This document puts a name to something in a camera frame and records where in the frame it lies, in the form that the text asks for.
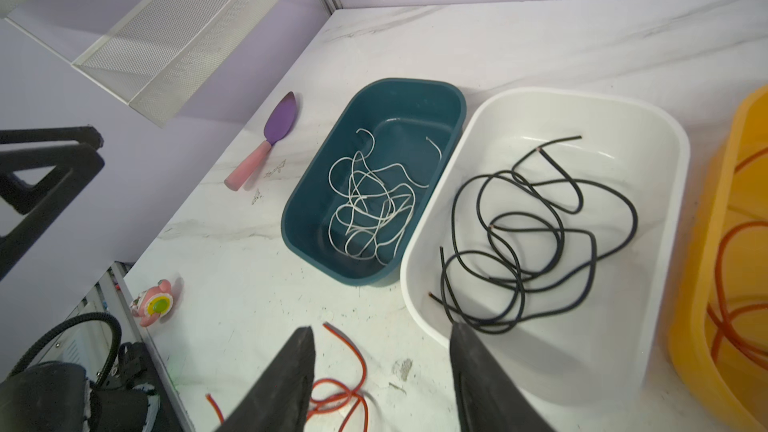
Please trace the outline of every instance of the red wire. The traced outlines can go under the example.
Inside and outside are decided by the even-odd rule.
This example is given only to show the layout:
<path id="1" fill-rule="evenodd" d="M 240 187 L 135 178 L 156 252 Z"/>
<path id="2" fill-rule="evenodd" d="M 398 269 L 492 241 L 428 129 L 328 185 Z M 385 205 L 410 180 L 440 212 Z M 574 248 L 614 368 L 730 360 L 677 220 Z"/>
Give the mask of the red wire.
<path id="1" fill-rule="evenodd" d="M 208 399 L 208 402 L 210 402 L 210 404 L 212 406 L 214 406 L 214 410 L 216 410 L 216 415 L 219 416 L 219 422 L 221 422 L 223 424 L 224 423 L 224 416 L 222 415 L 221 409 L 219 408 L 218 404 L 216 403 L 216 400 L 214 400 L 214 398 L 212 398 L 210 396 L 210 394 L 206 394 L 205 398 Z"/>
<path id="2" fill-rule="evenodd" d="M 362 355 L 360 354 L 360 351 L 357 350 L 357 347 L 355 347 L 351 342 L 346 340 L 331 324 L 328 324 L 327 322 L 322 325 L 326 329 L 328 329 L 329 332 L 331 332 L 333 335 L 335 335 L 341 342 L 344 342 L 347 347 L 350 348 L 352 352 L 357 356 L 357 359 L 360 360 L 360 365 L 362 366 L 362 376 L 360 377 L 360 382 L 358 385 L 351 389 L 339 382 L 336 379 L 331 378 L 324 378 L 316 380 L 315 383 L 312 385 L 312 390 L 314 390 L 318 385 L 321 384 L 333 384 L 340 388 L 342 392 L 332 394 L 329 397 L 326 397 L 324 399 L 313 399 L 310 398 L 310 405 L 313 405 L 313 408 L 310 408 L 306 413 L 306 419 L 309 420 L 315 415 L 318 414 L 330 414 L 331 412 L 335 412 L 336 410 L 344 407 L 347 405 L 351 399 L 356 398 L 357 402 L 354 403 L 350 411 L 347 413 L 346 417 L 344 418 L 344 421 L 341 422 L 341 427 L 339 427 L 339 432 L 342 432 L 344 430 L 344 427 L 346 426 L 346 423 L 350 420 L 350 417 L 352 414 L 355 413 L 355 409 L 357 409 L 357 406 L 360 405 L 362 402 L 362 408 L 365 413 L 365 421 L 363 422 L 362 430 L 363 432 L 368 432 L 368 403 L 366 402 L 366 398 L 360 394 L 360 388 L 366 381 L 366 376 L 368 375 L 368 367 L 366 366 L 366 360 L 362 358 Z"/>
<path id="3" fill-rule="evenodd" d="M 742 160 L 734 169 L 734 174 L 752 163 L 757 158 L 764 156 L 765 154 L 768 154 L 768 147 L 761 149 L 753 155 Z M 720 353 L 720 345 L 723 342 L 723 338 L 727 338 L 728 341 L 731 342 L 732 345 L 746 358 L 754 362 L 754 364 L 758 367 L 768 370 L 768 361 L 758 357 L 758 355 L 768 356 L 768 350 L 763 350 L 747 342 L 744 337 L 742 337 L 741 334 L 736 331 L 733 323 L 734 320 L 742 314 L 768 310 L 768 302 L 747 305 L 730 312 L 726 306 L 725 287 L 723 284 L 723 257 L 725 255 L 726 247 L 736 235 L 738 235 L 743 230 L 752 227 L 768 227 L 768 222 L 752 221 L 735 226 L 723 236 L 723 239 L 720 241 L 720 246 L 717 249 L 717 258 L 715 261 L 715 289 L 717 294 L 717 302 L 720 309 L 720 316 L 722 319 L 718 319 L 712 305 L 708 305 L 706 307 L 707 314 L 717 327 L 717 332 L 715 333 L 714 340 L 712 341 L 712 348 L 710 353 L 712 355 L 712 360 L 716 363 Z"/>

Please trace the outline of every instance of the pink toy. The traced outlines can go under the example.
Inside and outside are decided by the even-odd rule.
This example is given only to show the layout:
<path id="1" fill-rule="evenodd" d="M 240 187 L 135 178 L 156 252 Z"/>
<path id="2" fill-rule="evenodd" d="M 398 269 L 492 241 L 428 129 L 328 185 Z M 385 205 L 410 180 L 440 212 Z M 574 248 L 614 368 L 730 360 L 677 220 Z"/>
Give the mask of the pink toy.
<path id="1" fill-rule="evenodd" d="M 157 287 L 141 292 L 130 304 L 130 312 L 134 317 L 141 317 L 141 327 L 149 327 L 166 315 L 173 306 L 174 296 L 170 294 L 170 282 L 163 279 L 158 282 Z"/>

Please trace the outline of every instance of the tangled white cord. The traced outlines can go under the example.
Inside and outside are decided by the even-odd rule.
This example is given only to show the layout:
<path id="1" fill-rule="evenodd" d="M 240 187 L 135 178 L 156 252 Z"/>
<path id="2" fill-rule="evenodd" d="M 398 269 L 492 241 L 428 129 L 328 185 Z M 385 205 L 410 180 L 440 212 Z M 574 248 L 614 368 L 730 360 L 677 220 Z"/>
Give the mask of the tangled white cord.
<path id="1" fill-rule="evenodd" d="M 340 254 L 344 254 L 347 257 L 356 258 L 358 260 L 370 260 L 375 258 L 377 261 L 379 261 L 379 264 L 386 265 L 386 263 L 381 260 L 379 257 L 379 249 L 381 247 L 385 247 L 387 245 L 392 244 L 395 242 L 395 250 L 392 253 L 392 256 L 397 255 L 397 249 L 400 245 L 400 241 L 402 240 L 402 236 L 406 231 L 406 227 L 408 226 L 408 223 L 411 221 L 411 218 L 413 217 L 413 206 L 416 201 L 416 193 L 413 191 L 413 187 L 411 187 L 406 182 L 401 182 L 397 186 L 394 186 L 392 188 L 387 188 L 386 184 L 383 180 L 381 180 L 377 172 L 383 172 L 385 170 L 389 170 L 390 168 L 399 167 L 402 169 L 402 173 L 405 174 L 406 179 L 408 182 L 414 185 L 414 187 L 418 188 L 428 188 L 428 186 L 423 186 L 422 184 L 417 183 L 414 181 L 409 175 L 406 168 L 401 163 L 395 163 L 391 164 L 386 167 L 382 168 L 376 168 L 371 170 L 370 167 L 368 167 L 368 164 L 366 162 L 366 159 L 370 157 L 371 153 L 373 152 L 373 149 L 376 147 L 376 138 L 371 134 L 368 130 L 365 129 L 358 129 L 355 131 L 355 133 L 360 133 L 360 131 L 365 132 L 371 137 L 371 140 L 373 140 L 373 143 L 371 144 L 371 149 L 368 151 L 367 154 L 363 155 L 362 152 L 357 151 L 355 152 L 355 155 L 352 157 L 342 157 L 339 160 L 335 161 L 333 165 L 331 166 L 330 170 L 328 171 L 328 183 L 331 186 L 331 189 L 337 194 L 339 194 L 341 197 L 346 198 L 346 203 L 341 204 L 336 211 L 333 213 L 333 216 L 331 217 L 330 223 L 328 224 L 328 240 L 330 240 L 331 245 L 333 248 Z M 442 159 L 442 152 L 439 147 L 431 140 L 429 137 L 426 138 L 429 143 L 431 143 L 435 149 L 437 149 L 438 154 L 440 155 L 440 159 Z M 341 162 L 344 162 L 345 160 L 350 161 L 350 177 L 347 181 L 347 192 L 346 194 L 341 192 L 338 188 L 334 187 L 333 180 L 331 179 L 331 175 L 333 173 L 333 168 L 339 165 Z M 376 184 L 379 188 L 381 188 L 380 193 L 372 193 L 372 194 L 363 194 L 360 192 L 361 184 L 365 180 L 369 180 L 372 183 Z M 403 190 L 402 193 L 395 194 L 394 192 L 398 189 L 406 189 Z M 369 198 L 380 198 L 380 197 L 386 197 L 384 203 L 382 204 L 381 211 L 378 216 L 372 214 L 368 208 L 368 205 L 366 204 L 366 200 Z M 342 220 L 340 213 L 345 208 L 350 209 L 350 221 L 344 222 Z M 400 227 L 397 234 L 393 235 L 390 239 L 385 240 L 384 242 L 379 242 L 378 236 L 379 233 L 384 229 L 385 226 L 387 226 L 392 220 L 394 220 L 397 216 L 406 213 L 406 220 Z M 371 224 L 371 220 L 373 220 L 376 224 L 375 225 L 368 225 L 365 226 L 360 223 L 360 217 L 368 218 L 367 222 Z M 337 220 L 340 224 L 343 226 L 346 226 L 346 232 L 344 235 L 347 237 L 346 242 L 343 245 L 343 248 L 340 248 L 333 242 L 333 236 L 331 234 L 331 228 L 333 226 L 333 221 Z M 350 252 L 350 243 L 354 240 L 355 237 L 358 235 L 368 235 L 368 242 L 366 242 L 363 246 L 360 247 L 360 251 L 357 253 Z M 369 252 L 369 254 L 365 254 L 366 250 L 369 250 L 370 245 L 373 245 L 373 250 Z"/>

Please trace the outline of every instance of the teal plastic bin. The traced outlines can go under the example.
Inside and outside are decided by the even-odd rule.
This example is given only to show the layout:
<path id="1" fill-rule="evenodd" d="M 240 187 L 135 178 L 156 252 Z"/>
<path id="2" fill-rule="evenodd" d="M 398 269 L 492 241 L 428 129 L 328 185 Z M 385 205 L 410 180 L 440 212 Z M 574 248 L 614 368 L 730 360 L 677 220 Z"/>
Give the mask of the teal plastic bin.
<path id="1" fill-rule="evenodd" d="M 344 284 L 371 284 L 396 270 L 432 190 L 456 147 L 466 109 L 461 91 L 445 82 L 383 79 L 360 90 L 341 114 L 288 199 L 281 224 L 283 241 L 288 248 Z M 331 217 L 346 201 L 331 189 L 328 171 L 339 158 L 370 149 L 370 137 L 356 133 L 360 128 L 369 130 L 376 138 L 376 148 L 368 160 L 371 169 L 400 162 L 413 180 L 429 185 L 428 188 L 414 188 L 414 214 L 397 254 L 392 256 L 394 247 L 380 249 L 387 265 L 381 265 L 375 259 L 357 260 L 339 254 L 328 239 Z M 442 158 L 438 159 L 437 151 L 427 137 L 440 148 Z M 387 172 L 379 176 L 389 183 Z M 348 177 L 348 171 L 344 177 L 341 167 L 335 169 L 335 184 L 344 183 Z M 397 179 L 393 183 L 396 185 L 401 181 Z M 345 229 L 334 223 L 331 233 L 339 237 L 335 241 L 337 245 L 344 243 Z"/>

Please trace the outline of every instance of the white marble surface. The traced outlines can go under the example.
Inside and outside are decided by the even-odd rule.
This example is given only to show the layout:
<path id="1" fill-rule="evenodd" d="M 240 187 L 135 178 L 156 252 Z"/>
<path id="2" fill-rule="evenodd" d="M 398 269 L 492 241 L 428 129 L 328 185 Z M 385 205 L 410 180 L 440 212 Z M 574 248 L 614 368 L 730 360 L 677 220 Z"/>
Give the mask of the white marble surface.
<path id="1" fill-rule="evenodd" d="M 333 14 L 126 277 L 133 293 L 160 278 L 183 284 L 172 315 L 149 332 L 197 432 L 216 426 L 204 394 L 228 414 L 301 325 L 315 331 L 317 377 L 357 380 L 356 360 L 321 328 L 324 321 L 368 360 L 371 431 L 458 429 L 447 350 L 411 320 L 399 284 L 342 285 L 280 237 L 283 207 L 344 106 L 364 85 L 390 76 L 455 84 L 468 115 L 501 90 L 552 86 L 645 100 L 680 121 L 692 164 L 645 385 L 599 418 L 540 411 L 561 432 L 725 430 L 677 378 L 663 332 L 704 164 L 740 101 L 768 82 L 768 0 L 561 0 Z M 266 118 L 290 90 L 300 98 L 295 129 L 255 179 L 231 192 L 222 181 L 263 140 Z M 407 359 L 412 368 L 403 379 Z M 306 430 L 337 430 L 341 420 L 312 418 Z M 358 430 L 359 420 L 348 430 Z"/>

